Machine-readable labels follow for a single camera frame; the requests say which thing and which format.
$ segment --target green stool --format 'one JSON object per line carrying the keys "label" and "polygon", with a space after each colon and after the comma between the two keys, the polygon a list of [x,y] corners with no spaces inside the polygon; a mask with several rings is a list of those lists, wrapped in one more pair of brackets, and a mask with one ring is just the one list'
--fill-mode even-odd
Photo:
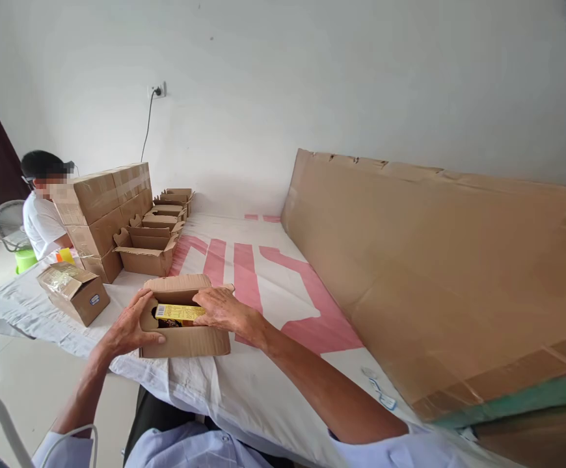
{"label": "green stool", "polygon": [[16,257],[16,274],[21,274],[38,263],[33,250],[19,250],[14,252],[14,256]]}

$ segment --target fan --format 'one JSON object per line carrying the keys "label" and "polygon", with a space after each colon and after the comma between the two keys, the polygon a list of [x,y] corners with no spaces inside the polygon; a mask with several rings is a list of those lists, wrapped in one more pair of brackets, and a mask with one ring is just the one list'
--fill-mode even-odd
{"label": "fan", "polygon": [[31,249],[23,227],[23,203],[11,200],[0,205],[0,239],[8,252]]}

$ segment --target black cable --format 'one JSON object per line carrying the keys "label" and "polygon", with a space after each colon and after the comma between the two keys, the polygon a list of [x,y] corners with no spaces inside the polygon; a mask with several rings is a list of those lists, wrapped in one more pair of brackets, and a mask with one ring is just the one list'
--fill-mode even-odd
{"label": "black cable", "polygon": [[160,95],[161,90],[159,88],[155,88],[151,93],[151,102],[148,105],[148,123],[146,124],[146,136],[144,137],[144,144],[142,145],[142,156],[140,156],[140,162],[144,159],[144,149],[146,148],[146,141],[148,140],[148,129],[151,126],[151,108],[153,107],[153,96]]}

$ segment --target blue shirt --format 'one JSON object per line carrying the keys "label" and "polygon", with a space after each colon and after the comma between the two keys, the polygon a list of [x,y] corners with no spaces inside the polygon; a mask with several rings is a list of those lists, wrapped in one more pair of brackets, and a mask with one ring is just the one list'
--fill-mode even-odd
{"label": "blue shirt", "polygon": [[[50,432],[34,455],[39,467],[59,434]],[[333,444],[351,468],[465,468],[456,448],[439,434],[409,425],[409,434],[365,445],[348,445],[334,438]],[[60,442],[47,468],[87,468],[92,453],[91,439],[68,437]],[[210,431],[204,424],[190,422],[160,432],[149,429],[136,442],[126,468],[271,468],[252,448],[224,431]]]}

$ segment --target tiled floor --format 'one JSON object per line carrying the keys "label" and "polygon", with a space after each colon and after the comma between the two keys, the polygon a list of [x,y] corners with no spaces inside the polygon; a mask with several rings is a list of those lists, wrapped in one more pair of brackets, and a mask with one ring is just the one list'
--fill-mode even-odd
{"label": "tiled floor", "polygon": [[[0,244],[0,285],[14,275],[14,254]],[[27,450],[36,450],[79,380],[85,362],[53,344],[0,335],[0,398]],[[105,379],[95,424],[98,466],[122,466],[120,450],[131,428],[138,385],[115,374]],[[0,427],[0,457],[19,465]]]}

